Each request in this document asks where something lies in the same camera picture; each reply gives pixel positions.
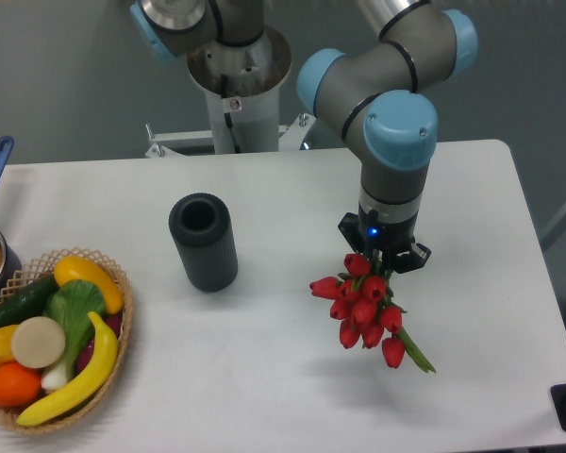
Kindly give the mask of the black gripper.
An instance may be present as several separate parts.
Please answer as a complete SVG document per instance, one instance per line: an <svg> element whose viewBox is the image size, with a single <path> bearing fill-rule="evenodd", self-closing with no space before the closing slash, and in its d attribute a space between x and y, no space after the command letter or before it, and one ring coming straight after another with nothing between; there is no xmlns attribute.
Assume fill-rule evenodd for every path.
<svg viewBox="0 0 566 453"><path fill-rule="evenodd" d="M357 213L347 212L338 229L351 249L371 263L371 274L384 273L387 288L391 288L394 273L408 273L423 268L431 250L417 243L414 228L419 209L409 206L407 213L394 213L386 217L376 208Z"/></svg>

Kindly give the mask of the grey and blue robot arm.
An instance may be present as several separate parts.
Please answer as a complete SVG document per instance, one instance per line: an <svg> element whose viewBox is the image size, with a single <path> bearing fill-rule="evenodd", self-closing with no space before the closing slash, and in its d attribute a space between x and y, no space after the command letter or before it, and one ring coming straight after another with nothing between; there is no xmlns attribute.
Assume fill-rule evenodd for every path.
<svg viewBox="0 0 566 453"><path fill-rule="evenodd" d="M358 211L339 228L352 249L383 276L423 267L427 247L413 231L438 114L424 88L468 68L478 38L472 21L428 1L363 1L373 48L350 58L313 54L297 94L361 164ZM135 1L131 16L160 59L185 57L204 92L219 154L275 151L278 90L291 68L286 39L264 20L260 1Z"/></svg>

